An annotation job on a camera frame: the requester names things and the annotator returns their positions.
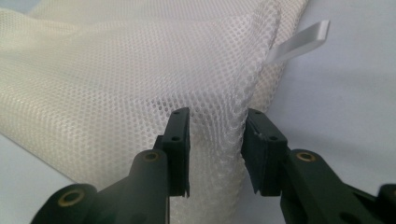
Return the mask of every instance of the mesh bag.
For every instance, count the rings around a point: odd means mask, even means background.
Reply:
[[[44,0],[0,10],[0,132],[102,189],[191,109],[191,197],[172,223],[228,223],[244,174],[248,106],[265,109],[283,64],[268,50],[307,0]]]

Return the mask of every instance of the white background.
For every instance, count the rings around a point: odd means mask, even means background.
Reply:
[[[0,7],[26,12],[38,1]],[[299,30],[327,19],[327,43],[289,62],[267,115],[291,148],[316,151],[345,182],[376,194],[396,183],[396,1],[311,0]],[[29,223],[70,183],[0,136],[1,223]],[[254,195],[247,178],[233,224],[284,223],[278,203]]]

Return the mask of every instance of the mesh netting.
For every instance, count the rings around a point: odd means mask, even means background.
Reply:
[[[306,0],[46,0],[0,10],[0,132],[102,189],[191,109],[191,197],[172,223],[227,223],[244,173],[247,108],[266,108],[283,64],[263,64]]]

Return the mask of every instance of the white tag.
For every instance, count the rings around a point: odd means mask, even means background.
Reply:
[[[321,46],[327,38],[330,21],[320,21],[289,40],[270,49],[265,63],[282,63]]]

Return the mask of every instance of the white mesh fabric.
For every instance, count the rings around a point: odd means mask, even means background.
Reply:
[[[172,223],[231,220],[248,104],[265,107],[301,1],[47,0],[0,10],[0,132],[77,182],[104,188],[191,109],[191,197]]]

